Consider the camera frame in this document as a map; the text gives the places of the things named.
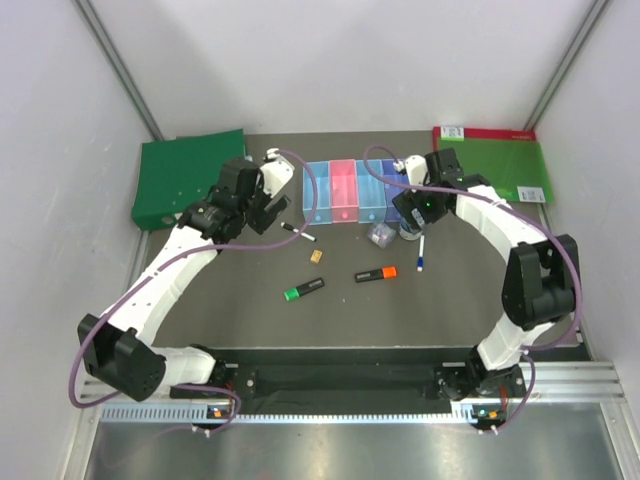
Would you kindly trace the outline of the blue lidded round jar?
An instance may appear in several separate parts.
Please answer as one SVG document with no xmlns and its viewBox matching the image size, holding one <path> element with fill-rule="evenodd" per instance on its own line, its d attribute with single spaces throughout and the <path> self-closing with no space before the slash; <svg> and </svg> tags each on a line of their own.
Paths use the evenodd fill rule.
<svg viewBox="0 0 640 480">
<path fill-rule="evenodd" d="M 399 223 L 398 232 L 404 240 L 416 241 L 423 235 L 424 226 L 425 223 L 419 220 L 418 227 L 413 228 L 406 219 L 402 218 Z"/>
</svg>

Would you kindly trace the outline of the black capped whiteboard marker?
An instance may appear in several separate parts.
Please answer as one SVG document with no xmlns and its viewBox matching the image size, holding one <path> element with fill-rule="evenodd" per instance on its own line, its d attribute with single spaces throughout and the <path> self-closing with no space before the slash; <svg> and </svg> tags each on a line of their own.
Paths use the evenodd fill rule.
<svg viewBox="0 0 640 480">
<path fill-rule="evenodd" d="M 284 230 L 287 230 L 289 232 L 292 232 L 293 234 L 299 235 L 300 237 L 305 238 L 311 242 L 317 242 L 317 238 L 315 236 L 310 235 L 287 222 L 281 222 L 280 225 Z"/>
</svg>

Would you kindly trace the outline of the light blue end drawer bin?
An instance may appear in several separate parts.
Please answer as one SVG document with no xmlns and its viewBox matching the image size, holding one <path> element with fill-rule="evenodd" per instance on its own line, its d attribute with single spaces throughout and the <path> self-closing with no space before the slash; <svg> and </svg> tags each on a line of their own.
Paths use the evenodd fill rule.
<svg viewBox="0 0 640 480">
<path fill-rule="evenodd" d="M 306 169 L 303 170 L 303 204 L 302 213 L 311 225 L 328 225 L 332 223 L 330 169 L 328 161 L 310 162 L 309 167 L 314 175 L 314 181 Z M 314 191 L 316 184 L 317 202 L 315 213 L 312 214 Z"/>
</svg>

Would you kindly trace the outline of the blue capped whiteboard marker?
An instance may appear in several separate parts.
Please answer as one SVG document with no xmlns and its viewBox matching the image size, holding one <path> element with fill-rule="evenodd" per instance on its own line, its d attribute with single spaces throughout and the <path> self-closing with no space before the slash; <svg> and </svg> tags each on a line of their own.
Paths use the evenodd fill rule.
<svg viewBox="0 0 640 480">
<path fill-rule="evenodd" d="M 425 235 L 422 234 L 419 238 L 419 250 L 416 263 L 417 272 L 422 272 L 424 269 L 424 249 L 425 249 Z"/>
</svg>

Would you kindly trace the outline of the small tan eraser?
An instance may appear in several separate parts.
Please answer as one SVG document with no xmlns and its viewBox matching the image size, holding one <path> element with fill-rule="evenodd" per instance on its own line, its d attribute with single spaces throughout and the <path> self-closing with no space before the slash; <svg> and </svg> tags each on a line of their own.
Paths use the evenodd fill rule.
<svg viewBox="0 0 640 480">
<path fill-rule="evenodd" d="M 319 263 L 322 257 L 322 252 L 320 250 L 314 250 L 311 257 L 310 257 L 310 261 L 312 263 Z"/>
</svg>

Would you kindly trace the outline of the pink drawer bin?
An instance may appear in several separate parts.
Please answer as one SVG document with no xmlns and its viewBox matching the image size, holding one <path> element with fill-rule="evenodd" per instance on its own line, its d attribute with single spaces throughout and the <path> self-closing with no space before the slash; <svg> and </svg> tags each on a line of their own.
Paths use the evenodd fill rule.
<svg viewBox="0 0 640 480">
<path fill-rule="evenodd" d="M 329 174 L 332 221 L 357 223 L 359 196 L 355 160 L 331 160 Z"/>
</svg>

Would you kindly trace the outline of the green transparent folder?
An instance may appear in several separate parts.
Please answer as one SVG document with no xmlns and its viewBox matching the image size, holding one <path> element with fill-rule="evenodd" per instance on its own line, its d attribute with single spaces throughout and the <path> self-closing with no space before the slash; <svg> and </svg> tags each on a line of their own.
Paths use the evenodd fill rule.
<svg viewBox="0 0 640 480">
<path fill-rule="evenodd" d="M 439 139 L 453 148 L 466 175 L 480 174 L 509 202 L 552 203 L 554 193 L 541 146 L 533 141 Z"/>
</svg>

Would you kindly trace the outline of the purple drawer bin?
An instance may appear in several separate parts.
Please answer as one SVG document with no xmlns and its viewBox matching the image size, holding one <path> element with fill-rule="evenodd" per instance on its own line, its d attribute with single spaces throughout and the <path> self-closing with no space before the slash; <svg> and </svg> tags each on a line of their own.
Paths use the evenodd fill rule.
<svg viewBox="0 0 640 480">
<path fill-rule="evenodd" d="M 383 159 L 382 169 L 383 169 L 383 177 L 386 180 L 392 181 L 395 184 L 399 183 L 399 184 L 406 185 L 408 183 L 407 176 L 395 170 L 392 159 Z M 394 185 L 391 185 L 388 183 L 384 184 L 386 203 L 387 203 L 386 216 L 385 216 L 386 223 L 398 223 L 402 219 L 400 213 L 398 212 L 395 205 L 393 204 L 393 199 L 397 195 L 401 194 L 404 191 L 404 189 L 396 186 L 395 184 Z"/>
</svg>

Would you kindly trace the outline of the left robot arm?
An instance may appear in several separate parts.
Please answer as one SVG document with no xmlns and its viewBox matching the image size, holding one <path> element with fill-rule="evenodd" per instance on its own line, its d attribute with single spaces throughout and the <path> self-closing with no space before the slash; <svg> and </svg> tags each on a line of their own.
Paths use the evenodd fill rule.
<svg viewBox="0 0 640 480">
<path fill-rule="evenodd" d="M 161 388 L 193 384 L 205 396 L 226 387 L 227 374 L 201 346 L 156 348 L 163 321 L 189 284 L 225 250 L 244 227 L 262 234 L 287 208 L 282 190 L 294 166 L 277 148 L 263 164 L 237 157 L 226 161 L 206 196 L 177 217 L 168 240 L 127 292 L 105 312 L 86 315 L 77 332 L 80 351 L 72 369 L 141 402 Z"/>
</svg>

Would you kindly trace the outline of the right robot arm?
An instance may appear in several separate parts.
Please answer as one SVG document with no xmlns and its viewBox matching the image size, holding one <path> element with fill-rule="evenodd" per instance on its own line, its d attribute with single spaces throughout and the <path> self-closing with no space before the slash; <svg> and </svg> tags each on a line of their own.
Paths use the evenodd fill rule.
<svg viewBox="0 0 640 480">
<path fill-rule="evenodd" d="M 549 239 L 521 219 L 485 177 L 465 174 L 452 148 L 396 160 L 393 167 L 408 179 L 393 204 L 410 231 L 453 214 L 482 235 L 506 263 L 499 320 L 472 348 L 463 370 L 439 381 L 453 400 L 490 395 L 515 372 L 527 347 L 574 312 L 577 243 L 569 235 Z"/>
</svg>

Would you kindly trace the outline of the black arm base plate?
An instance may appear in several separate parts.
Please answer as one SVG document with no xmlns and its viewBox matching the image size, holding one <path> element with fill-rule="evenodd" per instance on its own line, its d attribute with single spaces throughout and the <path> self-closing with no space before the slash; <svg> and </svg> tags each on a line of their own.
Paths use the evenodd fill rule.
<svg viewBox="0 0 640 480">
<path fill-rule="evenodd" d="M 251 413 L 443 413 L 456 400 L 499 403 L 525 393 L 519 367 L 480 374 L 471 348 L 227 348 L 216 387 Z"/>
</svg>

